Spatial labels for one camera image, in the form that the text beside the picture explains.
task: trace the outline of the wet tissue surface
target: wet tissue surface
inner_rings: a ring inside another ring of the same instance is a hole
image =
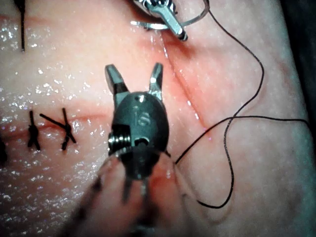
[[[5,236],[53,236],[95,180],[107,157],[113,116],[105,65],[119,68],[130,91],[142,91],[148,90],[155,62],[164,64],[167,149],[173,161],[211,125],[232,116],[260,82],[257,62],[210,16],[187,28],[189,41],[183,44],[168,32],[130,26],[140,16],[122,1],[26,1],[21,53],[20,11],[13,1],[0,4],[0,136],[8,156],[0,170],[0,230]],[[177,9],[185,19],[202,7],[188,2]],[[229,0],[212,2],[211,9],[266,68],[262,90],[240,115],[304,119],[279,4]],[[65,124],[62,108],[76,139],[64,151],[65,130],[40,117]],[[31,110],[40,151],[28,148]],[[231,185],[225,127],[209,132],[177,164],[196,198],[210,205],[221,205]],[[308,129],[300,123],[235,119],[227,146],[235,172],[233,196],[224,208],[204,208],[203,220],[193,219],[206,222],[217,236],[311,233],[315,170]],[[177,200],[170,197],[170,202]]]

